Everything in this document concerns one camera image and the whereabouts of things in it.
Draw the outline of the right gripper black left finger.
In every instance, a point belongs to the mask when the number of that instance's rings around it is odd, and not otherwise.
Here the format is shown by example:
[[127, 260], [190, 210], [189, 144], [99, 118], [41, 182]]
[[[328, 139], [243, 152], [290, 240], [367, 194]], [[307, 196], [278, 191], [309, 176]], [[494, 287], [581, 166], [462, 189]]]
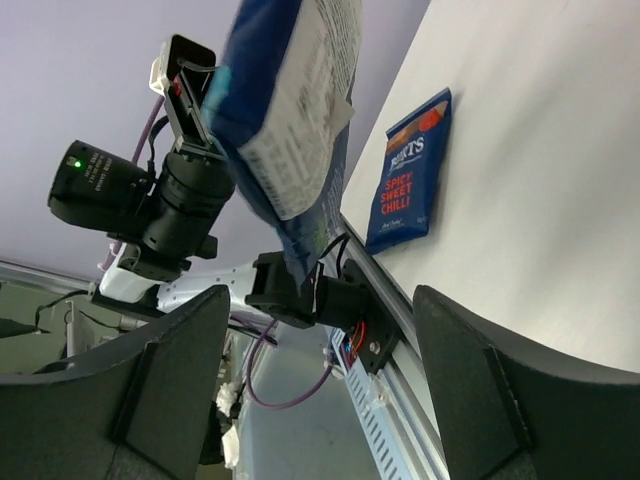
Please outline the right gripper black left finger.
[[2, 478], [194, 478], [229, 313], [214, 285], [46, 373], [2, 375]]

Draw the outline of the blue sea salt vinegar bag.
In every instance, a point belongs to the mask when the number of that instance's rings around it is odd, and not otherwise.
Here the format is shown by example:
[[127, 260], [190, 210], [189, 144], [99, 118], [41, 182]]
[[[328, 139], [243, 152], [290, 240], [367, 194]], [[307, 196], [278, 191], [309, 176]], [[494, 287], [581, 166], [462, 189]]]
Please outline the blue sea salt vinegar bag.
[[201, 118], [301, 285], [340, 230], [359, 1], [244, 1]]

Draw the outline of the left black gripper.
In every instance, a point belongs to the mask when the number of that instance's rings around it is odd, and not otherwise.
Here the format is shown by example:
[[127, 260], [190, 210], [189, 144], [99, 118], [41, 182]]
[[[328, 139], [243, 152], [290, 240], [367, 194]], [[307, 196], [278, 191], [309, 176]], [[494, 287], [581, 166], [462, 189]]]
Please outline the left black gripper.
[[165, 96], [165, 111], [175, 137], [174, 150], [188, 157], [222, 159], [222, 151], [202, 118], [203, 101], [216, 67], [184, 58], [177, 59], [177, 67]]

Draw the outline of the blue spicy sweet chilli bag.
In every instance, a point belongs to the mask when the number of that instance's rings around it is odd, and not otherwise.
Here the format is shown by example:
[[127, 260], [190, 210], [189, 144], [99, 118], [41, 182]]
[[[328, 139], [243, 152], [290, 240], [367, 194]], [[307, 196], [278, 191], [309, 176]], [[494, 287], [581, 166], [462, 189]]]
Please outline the blue spicy sweet chilli bag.
[[387, 130], [367, 228], [368, 254], [428, 234], [451, 123], [452, 94], [445, 88]]

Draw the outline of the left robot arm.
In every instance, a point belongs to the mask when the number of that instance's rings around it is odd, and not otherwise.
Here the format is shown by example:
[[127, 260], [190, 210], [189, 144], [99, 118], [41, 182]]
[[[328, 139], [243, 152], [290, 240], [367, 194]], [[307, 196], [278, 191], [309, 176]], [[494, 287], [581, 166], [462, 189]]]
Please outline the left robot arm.
[[48, 196], [64, 222], [122, 241], [118, 266], [148, 283], [178, 279], [214, 258], [211, 229], [233, 194], [278, 233], [255, 261], [252, 307], [298, 328], [346, 328], [363, 292], [324, 274], [341, 239], [339, 207], [353, 69], [332, 55], [232, 67], [178, 59], [163, 86], [176, 135], [161, 166], [72, 143]]

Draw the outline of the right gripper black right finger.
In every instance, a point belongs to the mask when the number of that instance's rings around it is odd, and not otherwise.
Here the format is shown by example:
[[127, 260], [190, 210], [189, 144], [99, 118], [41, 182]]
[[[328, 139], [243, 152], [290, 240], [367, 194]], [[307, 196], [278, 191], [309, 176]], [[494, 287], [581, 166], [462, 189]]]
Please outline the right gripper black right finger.
[[638, 374], [544, 346], [428, 286], [413, 317], [451, 478], [638, 478]]

